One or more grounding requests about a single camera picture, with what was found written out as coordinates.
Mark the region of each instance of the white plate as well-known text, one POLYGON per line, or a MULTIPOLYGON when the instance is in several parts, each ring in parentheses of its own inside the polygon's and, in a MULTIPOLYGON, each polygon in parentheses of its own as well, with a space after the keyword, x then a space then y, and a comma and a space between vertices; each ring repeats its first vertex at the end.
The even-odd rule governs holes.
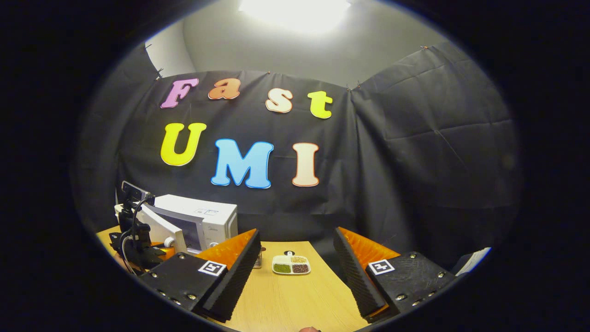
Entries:
POLYGON ((294 275, 308 274, 309 272, 312 271, 312 267, 311 267, 311 265, 309 265, 309 260, 306 257, 303 257, 303 256, 292 256, 290 253, 289 253, 288 256, 280 255, 280 256, 273 257, 273 264, 271 266, 271 269, 276 274, 294 274, 294 275), (300 262, 293 262, 292 261, 293 259, 297 259, 297 258, 303 258, 305 260, 305 262, 301 262, 300 263, 300 262), (289 266, 289 270, 291 272, 289 272, 289 273, 277 272, 277 271, 274 270, 274 265, 275 264, 288 265, 289 266), (293 265, 306 265, 307 266, 307 272, 295 273, 295 272, 293 272, 293 265))

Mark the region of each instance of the grain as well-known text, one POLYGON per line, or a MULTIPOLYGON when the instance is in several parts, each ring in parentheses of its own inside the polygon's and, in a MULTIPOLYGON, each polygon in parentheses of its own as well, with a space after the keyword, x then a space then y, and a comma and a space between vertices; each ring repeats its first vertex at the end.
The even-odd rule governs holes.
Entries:
POLYGON ((309 271, 309 267, 306 264, 293 265, 293 273, 306 273, 308 271, 309 271))
POLYGON ((273 270, 278 273, 291 273, 291 267, 287 264, 275 264, 273 270))
POLYGON ((307 263, 307 259, 305 259, 305 257, 291 257, 291 261, 293 263, 307 263))

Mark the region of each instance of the green beans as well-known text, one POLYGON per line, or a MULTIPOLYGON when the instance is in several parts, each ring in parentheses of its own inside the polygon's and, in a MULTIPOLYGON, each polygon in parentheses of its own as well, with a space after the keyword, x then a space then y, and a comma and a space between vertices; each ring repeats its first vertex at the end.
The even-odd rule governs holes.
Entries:
POLYGON ((278 273, 291 273, 291 267, 287 264, 275 264, 273 270, 278 273))

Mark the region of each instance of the ceiling light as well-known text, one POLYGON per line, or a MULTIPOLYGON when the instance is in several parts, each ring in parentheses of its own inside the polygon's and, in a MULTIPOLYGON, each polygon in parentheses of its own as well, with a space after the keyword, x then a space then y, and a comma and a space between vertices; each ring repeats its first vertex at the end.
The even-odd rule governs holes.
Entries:
POLYGON ((346 0, 243 0, 240 11, 296 31, 321 33, 342 20, 346 0))

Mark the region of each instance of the black cable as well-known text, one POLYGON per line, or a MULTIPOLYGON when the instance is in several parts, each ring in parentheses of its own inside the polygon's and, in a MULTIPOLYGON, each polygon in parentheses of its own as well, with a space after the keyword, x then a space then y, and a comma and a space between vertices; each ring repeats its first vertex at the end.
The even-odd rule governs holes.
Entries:
MULTIPOLYGON (((137 225, 136 220, 137 220, 137 213, 139 212, 141 206, 143 203, 145 203, 148 200, 148 197, 146 196, 146 198, 144 198, 143 200, 139 201, 139 203, 137 204, 137 206, 135 207, 135 211, 133 212, 133 221, 131 222, 131 240, 133 241, 133 247, 137 250, 137 244, 135 242, 135 227, 137 225)), ((141 259, 138 259, 138 266, 139 268, 142 270, 142 272, 146 272, 146 269, 143 268, 141 259)))
POLYGON ((133 221, 131 222, 131 235, 132 235, 131 240, 133 240, 134 246, 135 246, 135 226, 136 226, 136 220, 137 220, 137 213, 139 212, 139 209, 142 206, 142 204, 146 202, 146 200, 148 200, 147 197, 144 198, 143 200, 139 201, 139 203, 135 207, 135 211, 133 212, 133 221))
POLYGON ((125 232, 123 232, 123 234, 121 234, 121 240, 120 240, 120 248, 121 248, 121 259, 123 260, 123 263, 125 264, 125 267, 127 269, 131 269, 130 272, 133 273, 133 268, 131 266, 129 266, 129 261, 127 260, 127 256, 125 255, 125 246, 124 246, 124 240, 125 237, 127 236, 127 234, 129 234, 129 232, 131 232, 131 228, 126 230, 125 232))

